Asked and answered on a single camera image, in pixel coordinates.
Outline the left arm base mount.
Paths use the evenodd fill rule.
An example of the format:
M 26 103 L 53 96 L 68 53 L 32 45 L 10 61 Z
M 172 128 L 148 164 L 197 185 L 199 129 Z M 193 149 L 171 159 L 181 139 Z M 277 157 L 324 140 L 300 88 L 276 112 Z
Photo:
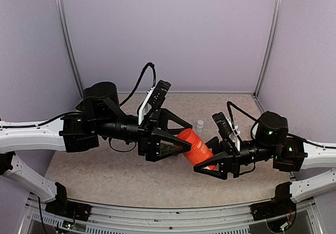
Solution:
M 55 200 L 46 204 L 45 211 L 57 216 L 87 222 L 91 213 L 91 206 L 75 201 L 68 200 L 66 203 L 62 203 Z

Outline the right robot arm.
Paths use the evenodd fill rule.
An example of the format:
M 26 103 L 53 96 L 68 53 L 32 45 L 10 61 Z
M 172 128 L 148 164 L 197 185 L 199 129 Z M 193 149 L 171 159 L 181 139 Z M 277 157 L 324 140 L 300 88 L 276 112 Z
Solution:
M 316 143 L 288 132 L 286 118 L 270 111 L 264 112 L 251 129 L 252 140 L 240 141 L 238 133 L 223 113 L 213 114 L 218 132 L 212 149 L 215 155 L 194 166 L 194 171 L 226 180 L 229 173 L 242 175 L 242 165 L 272 160 L 272 167 L 282 172 L 299 172 L 302 169 L 325 167 L 329 170 L 300 181 L 276 186 L 275 196 L 269 202 L 273 215 L 281 214 L 289 201 L 304 199 L 335 188 L 335 144 Z

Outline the red bottle cap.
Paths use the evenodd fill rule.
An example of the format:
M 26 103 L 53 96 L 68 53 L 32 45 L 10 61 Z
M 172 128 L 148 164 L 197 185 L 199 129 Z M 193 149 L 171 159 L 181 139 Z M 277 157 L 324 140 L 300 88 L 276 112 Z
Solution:
M 178 139 L 194 144 L 197 142 L 198 136 L 193 129 L 185 129 L 176 136 Z

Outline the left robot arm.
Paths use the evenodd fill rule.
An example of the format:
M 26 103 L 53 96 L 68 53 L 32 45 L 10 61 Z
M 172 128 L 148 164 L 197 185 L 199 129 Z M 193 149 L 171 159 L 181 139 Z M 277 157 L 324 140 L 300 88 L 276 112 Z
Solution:
M 85 152 L 99 146 L 100 139 L 134 143 L 138 154 L 149 162 L 188 152 L 190 143 L 177 135 L 191 125 L 162 107 L 170 83 L 159 81 L 151 88 L 138 115 L 121 110 L 117 87 L 99 82 L 83 92 L 73 112 L 44 122 L 1 122 L 1 175 L 22 184 L 40 199 L 66 216 L 73 211 L 66 188 L 51 182 L 28 167 L 19 151 L 51 150 Z

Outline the green pill organizer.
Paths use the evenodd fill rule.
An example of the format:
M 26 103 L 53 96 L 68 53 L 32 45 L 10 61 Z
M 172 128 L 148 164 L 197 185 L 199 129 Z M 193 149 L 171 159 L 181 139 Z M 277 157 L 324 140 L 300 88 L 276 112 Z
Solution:
M 176 156 L 183 148 L 178 145 L 161 143 L 158 156 Z

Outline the red pill bottle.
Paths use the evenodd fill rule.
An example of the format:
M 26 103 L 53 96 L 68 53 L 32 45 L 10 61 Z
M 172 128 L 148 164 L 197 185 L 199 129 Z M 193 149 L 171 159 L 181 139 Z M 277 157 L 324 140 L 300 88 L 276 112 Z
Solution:
M 183 155 L 193 166 L 214 156 L 199 136 L 197 142 L 191 144 L 190 151 L 183 153 Z

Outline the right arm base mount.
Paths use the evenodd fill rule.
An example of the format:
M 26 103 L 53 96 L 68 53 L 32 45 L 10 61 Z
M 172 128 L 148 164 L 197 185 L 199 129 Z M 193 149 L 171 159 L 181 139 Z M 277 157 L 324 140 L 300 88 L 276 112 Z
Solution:
M 278 217 L 295 212 L 297 206 L 290 199 L 281 201 L 265 201 L 262 203 L 252 204 L 250 211 L 254 221 Z

